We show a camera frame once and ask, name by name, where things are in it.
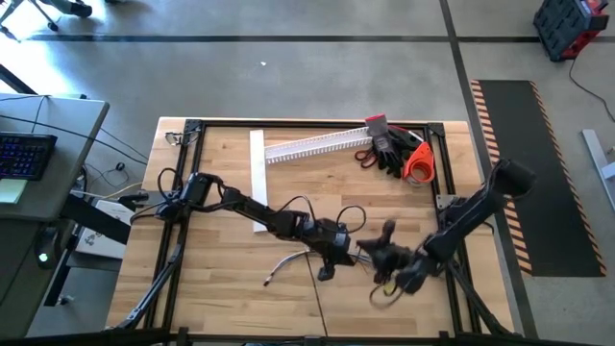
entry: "orange striped edge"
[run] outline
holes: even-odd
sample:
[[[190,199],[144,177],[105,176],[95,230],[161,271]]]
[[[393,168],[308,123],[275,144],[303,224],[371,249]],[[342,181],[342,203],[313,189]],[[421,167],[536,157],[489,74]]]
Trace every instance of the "orange striped edge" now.
[[[472,87],[472,94],[474,95],[475,105],[479,115],[480,126],[482,127],[482,135],[484,136],[487,145],[487,154],[491,165],[494,166],[500,159],[500,148],[496,141],[495,132],[491,125],[491,118],[489,117],[489,111],[487,109],[484,95],[478,81],[470,81]],[[504,215],[506,217],[506,223],[508,225],[508,231],[512,237],[512,243],[515,249],[515,255],[517,256],[517,262],[522,273],[531,275],[531,264],[529,263],[529,254],[526,246],[526,241],[521,231],[521,223],[519,217],[515,211],[514,203],[509,202],[504,208]]]
[[[545,124],[547,125],[547,130],[549,131],[549,135],[551,137],[553,148],[555,152],[557,153],[557,157],[559,158],[559,163],[561,164],[564,175],[566,176],[566,181],[568,182],[570,191],[572,192],[573,198],[575,199],[575,202],[577,203],[578,213],[580,215],[580,218],[583,221],[583,227],[585,228],[585,231],[587,232],[587,237],[589,238],[589,241],[592,244],[592,248],[594,249],[594,255],[596,256],[596,260],[598,261],[598,264],[600,266],[600,272],[601,274],[606,276],[606,265],[604,265],[603,256],[600,253],[598,242],[596,241],[596,238],[594,237],[594,233],[592,232],[591,226],[589,225],[589,221],[587,220],[587,216],[585,215],[585,210],[583,209],[583,205],[580,201],[580,198],[578,197],[575,184],[573,183],[573,180],[570,177],[570,172],[568,171],[568,168],[566,167],[566,162],[564,161],[564,158],[561,154],[561,149],[559,148],[559,144],[557,144],[557,138],[555,138],[554,131],[551,125],[551,121],[549,120],[549,117],[547,116],[547,112],[545,111],[545,105],[543,104],[542,99],[538,93],[538,88],[536,87],[536,84],[534,82],[529,82],[529,83],[531,84],[531,88],[534,92],[534,96],[536,97],[538,108],[540,108],[540,111],[542,112],[542,116],[545,119]]]

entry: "white cable tray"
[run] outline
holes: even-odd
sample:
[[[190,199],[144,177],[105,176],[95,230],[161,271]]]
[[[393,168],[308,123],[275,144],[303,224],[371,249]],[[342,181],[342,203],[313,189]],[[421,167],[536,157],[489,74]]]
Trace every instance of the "white cable tray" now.
[[[323,136],[314,136],[265,147],[265,162],[271,164],[291,161],[335,150],[353,148],[371,142],[372,138],[367,135],[366,127]]]

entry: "scissors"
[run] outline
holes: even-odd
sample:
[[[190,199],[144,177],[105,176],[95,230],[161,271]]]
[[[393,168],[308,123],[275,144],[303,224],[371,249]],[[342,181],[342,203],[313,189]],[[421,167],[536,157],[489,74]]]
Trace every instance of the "scissors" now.
[[[359,150],[355,153],[355,160],[361,161],[361,168],[369,168],[376,164],[378,158],[374,149]]]

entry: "orange object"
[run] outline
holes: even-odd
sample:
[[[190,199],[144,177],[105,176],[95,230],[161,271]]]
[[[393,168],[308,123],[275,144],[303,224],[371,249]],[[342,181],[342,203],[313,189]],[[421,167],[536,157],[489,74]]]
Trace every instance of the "orange object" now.
[[[434,176],[433,152],[430,145],[423,142],[406,162],[402,178],[408,179],[411,183],[426,184],[430,183]]]

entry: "black floor mat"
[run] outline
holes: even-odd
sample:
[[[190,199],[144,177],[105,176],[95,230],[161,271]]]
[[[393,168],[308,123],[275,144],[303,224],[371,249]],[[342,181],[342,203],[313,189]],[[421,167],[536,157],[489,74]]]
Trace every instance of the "black floor mat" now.
[[[504,210],[522,271],[540,277],[606,275],[589,222],[535,84],[472,81],[489,159],[514,159],[538,177]]]

